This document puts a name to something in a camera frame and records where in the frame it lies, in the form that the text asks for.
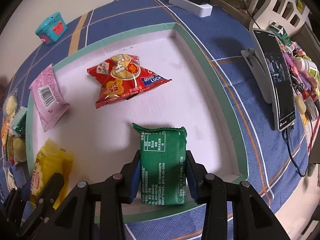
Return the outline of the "blue plaid tablecloth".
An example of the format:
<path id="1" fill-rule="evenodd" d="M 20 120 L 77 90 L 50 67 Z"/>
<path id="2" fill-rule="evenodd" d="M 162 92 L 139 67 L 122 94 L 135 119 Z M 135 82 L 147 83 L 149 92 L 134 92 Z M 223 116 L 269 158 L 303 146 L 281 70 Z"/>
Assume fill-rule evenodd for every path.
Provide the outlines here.
<path id="1" fill-rule="evenodd" d="M 22 63 L 5 92 L 17 88 L 18 102 L 29 100 L 29 85 L 44 67 L 63 60 L 69 51 L 72 35 L 78 33 L 78 48 L 102 38 L 160 23 L 176 22 L 183 26 L 212 60 L 213 69 L 235 110 L 249 163 L 249 181 L 277 212 L 290 198 L 300 182 L 298 170 L 305 170 L 308 152 L 316 147 L 319 121 L 310 132 L 310 122 L 300 118 L 285 144 L 281 133 L 271 129 L 271 106 L 262 98 L 258 85 L 240 51 L 252 46 L 248 30 L 221 7 L 199 18 L 165 0 L 119 0 L 76 18 L 58 42 L 41 45 Z"/>

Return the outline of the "small wrapped cream pastry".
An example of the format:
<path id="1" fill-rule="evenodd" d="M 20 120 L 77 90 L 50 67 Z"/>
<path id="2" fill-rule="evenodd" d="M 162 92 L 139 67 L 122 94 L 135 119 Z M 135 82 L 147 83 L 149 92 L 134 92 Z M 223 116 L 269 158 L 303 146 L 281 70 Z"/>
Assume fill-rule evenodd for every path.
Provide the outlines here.
<path id="1" fill-rule="evenodd" d="M 20 163 L 25 162 L 27 160 L 25 141 L 16 137 L 13 139 L 12 146 L 16 161 Z"/>

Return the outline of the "clutter of small toys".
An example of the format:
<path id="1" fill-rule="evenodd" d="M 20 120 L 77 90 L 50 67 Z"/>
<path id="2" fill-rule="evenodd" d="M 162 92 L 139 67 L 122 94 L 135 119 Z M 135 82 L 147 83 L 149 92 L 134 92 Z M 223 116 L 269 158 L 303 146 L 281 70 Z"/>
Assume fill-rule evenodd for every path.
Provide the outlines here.
<path id="1" fill-rule="evenodd" d="M 298 107 L 303 124 L 319 119 L 319 70 L 301 46 L 291 40 L 283 26 L 272 22 L 269 26 L 283 52 L 293 87 L 294 100 Z"/>

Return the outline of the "teal house-shaped tin box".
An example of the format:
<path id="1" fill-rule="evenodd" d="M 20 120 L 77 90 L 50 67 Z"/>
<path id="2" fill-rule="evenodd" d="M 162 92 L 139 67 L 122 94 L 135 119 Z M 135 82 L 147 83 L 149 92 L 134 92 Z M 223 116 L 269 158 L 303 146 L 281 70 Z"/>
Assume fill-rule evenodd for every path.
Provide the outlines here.
<path id="1" fill-rule="evenodd" d="M 67 25 L 65 24 L 61 13 L 57 11 L 47 17 L 37 27 L 35 34 L 45 45 L 50 45 L 57 42 L 66 30 Z"/>

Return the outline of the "red good luck snack bag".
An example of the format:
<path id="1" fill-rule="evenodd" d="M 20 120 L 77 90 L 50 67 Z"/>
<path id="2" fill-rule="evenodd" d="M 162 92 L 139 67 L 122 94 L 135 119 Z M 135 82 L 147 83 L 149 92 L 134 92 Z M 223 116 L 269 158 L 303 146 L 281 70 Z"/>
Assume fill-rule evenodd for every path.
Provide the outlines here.
<path id="1" fill-rule="evenodd" d="M 101 84 L 100 94 L 95 103 L 97 109 L 129 100 L 171 81 L 142 67 L 139 57 L 131 54 L 114 55 L 96 66 L 87 68 L 87 73 Z"/>

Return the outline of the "dark green snack packet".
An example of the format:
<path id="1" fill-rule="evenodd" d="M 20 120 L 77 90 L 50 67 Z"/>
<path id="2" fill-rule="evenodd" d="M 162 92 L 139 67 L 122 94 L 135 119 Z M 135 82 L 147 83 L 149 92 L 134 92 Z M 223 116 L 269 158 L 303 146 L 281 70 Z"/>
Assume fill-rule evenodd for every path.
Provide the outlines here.
<path id="1" fill-rule="evenodd" d="M 142 203 L 185 204 L 187 130 L 132 126 L 140 134 Z"/>

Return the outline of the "white slatted chair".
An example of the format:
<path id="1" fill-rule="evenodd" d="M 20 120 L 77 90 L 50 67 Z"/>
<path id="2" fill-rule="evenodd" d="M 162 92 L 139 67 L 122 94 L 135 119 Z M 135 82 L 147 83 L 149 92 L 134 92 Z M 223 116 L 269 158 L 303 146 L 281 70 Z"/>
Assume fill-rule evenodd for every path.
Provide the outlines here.
<path id="1" fill-rule="evenodd" d="M 249 30 L 267 30 L 275 23 L 292 36 L 302 28 L 310 10 L 303 0 L 251 0 L 249 12 L 253 15 Z"/>

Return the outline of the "smartphone on stand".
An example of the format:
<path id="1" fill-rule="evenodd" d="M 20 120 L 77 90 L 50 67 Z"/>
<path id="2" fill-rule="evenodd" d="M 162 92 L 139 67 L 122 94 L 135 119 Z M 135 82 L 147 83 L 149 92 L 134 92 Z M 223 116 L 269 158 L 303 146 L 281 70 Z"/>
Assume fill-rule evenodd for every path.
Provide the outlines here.
<path id="1" fill-rule="evenodd" d="M 296 118 L 289 70 L 274 33 L 254 28 L 251 35 L 270 91 L 274 127 L 283 131 L 292 125 Z"/>

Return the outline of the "yellow transparent snack bag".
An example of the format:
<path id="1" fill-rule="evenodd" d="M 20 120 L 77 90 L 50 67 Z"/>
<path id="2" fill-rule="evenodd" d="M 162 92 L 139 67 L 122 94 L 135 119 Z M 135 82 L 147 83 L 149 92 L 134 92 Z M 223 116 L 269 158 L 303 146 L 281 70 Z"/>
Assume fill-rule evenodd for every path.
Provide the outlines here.
<path id="1" fill-rule="evenodd" d="M 32 206 L 35 207 L 36 201 L 40 198 L 44 187 L 54 173 L 62 174 L 64 186 L 61 189 L 53 208 L 57 209 L 67 196 L 69 188 L 69 175 L 73 167 L 73 154 L 61 148 L 51 139 L 46 140 L 40 148 L 31 176 L 30 198 Z"/>

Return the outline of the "pink snack packet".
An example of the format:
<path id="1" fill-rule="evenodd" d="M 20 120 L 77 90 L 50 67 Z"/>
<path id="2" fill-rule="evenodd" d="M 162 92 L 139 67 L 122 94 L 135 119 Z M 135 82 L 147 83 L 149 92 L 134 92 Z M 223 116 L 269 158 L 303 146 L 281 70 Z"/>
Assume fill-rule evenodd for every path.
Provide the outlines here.
<path id="1" fill-rule="evenodd" d="M 44 132 L 52 129 L 68 111 L 70 104 L 62 97 L 53 65 L 46 67 L 29 86 Z"/>

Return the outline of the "grey phone stand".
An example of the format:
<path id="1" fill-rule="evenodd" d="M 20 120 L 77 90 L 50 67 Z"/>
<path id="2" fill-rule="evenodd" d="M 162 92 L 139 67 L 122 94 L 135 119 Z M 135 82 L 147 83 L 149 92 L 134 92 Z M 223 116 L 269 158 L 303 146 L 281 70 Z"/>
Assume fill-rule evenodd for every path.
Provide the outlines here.
<path id="1" fill-rule="evenodd" d="M 266 60 L 260 49 L 247 48 L 241 51 L 244 61 L 252 72 L 263 99 L 266 103 L 273 103 L 271 78 L 269 77 Z"/>

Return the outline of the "green rimmed white tray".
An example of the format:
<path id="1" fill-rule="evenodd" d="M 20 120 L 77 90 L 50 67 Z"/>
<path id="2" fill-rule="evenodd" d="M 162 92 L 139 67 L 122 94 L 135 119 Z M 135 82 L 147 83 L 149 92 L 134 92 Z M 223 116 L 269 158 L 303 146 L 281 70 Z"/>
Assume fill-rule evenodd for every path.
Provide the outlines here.
<path id="1" fill-rule="evenodd" d="M 133 54 L 168 83 L 129 100 L 100 108 L 100 84 L 87 68 L 116 54 Z M 44 131 L 33 99 L 28 102 L 26 145 L 29 170 L 44 145 L 53 142 L 74 154 L 70 187 L 104 181 L 132 161 L 140 148 L 133 124 L 185 127 L 195 161 L 225 181 L 248 177 L 239 119 L 207 55 L 178 23 L 131 29 L 95 42 L 53 66 L 68 112 Z"/>

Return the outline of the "white power strip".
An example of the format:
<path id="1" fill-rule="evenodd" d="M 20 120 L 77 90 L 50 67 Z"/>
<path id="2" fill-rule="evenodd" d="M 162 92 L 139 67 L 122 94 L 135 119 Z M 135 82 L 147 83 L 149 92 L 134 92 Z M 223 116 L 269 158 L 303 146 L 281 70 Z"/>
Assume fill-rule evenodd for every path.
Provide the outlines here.
<path id="1" fill-rule="evenodd" d="M 210 16 L 213 8 L 210 4 L 199 5 L 189 0 L 169 0 L 169 3 L 201 18 Z"/>

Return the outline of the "clear wrapped round bun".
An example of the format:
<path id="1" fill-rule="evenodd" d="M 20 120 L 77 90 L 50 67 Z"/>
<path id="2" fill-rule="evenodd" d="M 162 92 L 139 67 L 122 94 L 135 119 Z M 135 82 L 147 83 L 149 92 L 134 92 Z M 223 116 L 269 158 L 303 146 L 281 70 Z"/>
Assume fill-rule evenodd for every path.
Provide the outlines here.
<path id="1" fill-rule="evenodd" d="M 17 101 L 17 88 L 16 88 L 8 95 L 8 97 L 5 100 L 5 103 L 4 103 L 5 114 L 12 115 L 12 113 L 15 113 L 17 106 L 18 106 L 18 101 Z"/>

